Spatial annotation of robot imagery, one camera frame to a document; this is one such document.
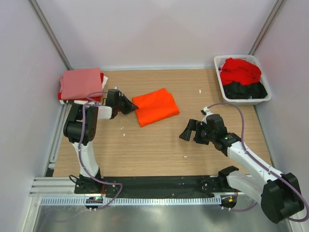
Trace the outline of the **orange t-shirt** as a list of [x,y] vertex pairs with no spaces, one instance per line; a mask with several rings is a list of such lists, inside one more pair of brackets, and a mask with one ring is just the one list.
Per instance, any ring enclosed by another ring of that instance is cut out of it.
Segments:
[[133,97],[132,102],[138,106],[135,112],[141,127],[180,113],[173,95],[165,88]]

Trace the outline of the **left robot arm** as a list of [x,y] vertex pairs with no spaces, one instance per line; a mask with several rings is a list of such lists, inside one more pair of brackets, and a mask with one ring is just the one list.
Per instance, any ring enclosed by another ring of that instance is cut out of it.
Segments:
[[63,134],[72,144],[80,165],[74,181],[75,193],[98,193],[105,185],[95,159],[93,140],[98,120],[130,114],[138,109],[119,89],[98,91],[86,96],[85,104],[74,104],[64,124]]

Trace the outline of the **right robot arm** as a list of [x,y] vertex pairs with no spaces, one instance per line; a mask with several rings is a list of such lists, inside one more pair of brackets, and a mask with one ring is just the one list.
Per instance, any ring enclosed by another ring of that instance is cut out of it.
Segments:
[[218,151],[240,164],[249,174],[232,168],[218,178],[222,191],[237,189],[258,203],[273,223],[279,223],[304,210],[298,179],[273,168],[253,153],[235,133],[227,131],[219,114],[209,113],[202,121],[190,119],[179,138],[189,141],[194,132],[194,142],[212,143]]

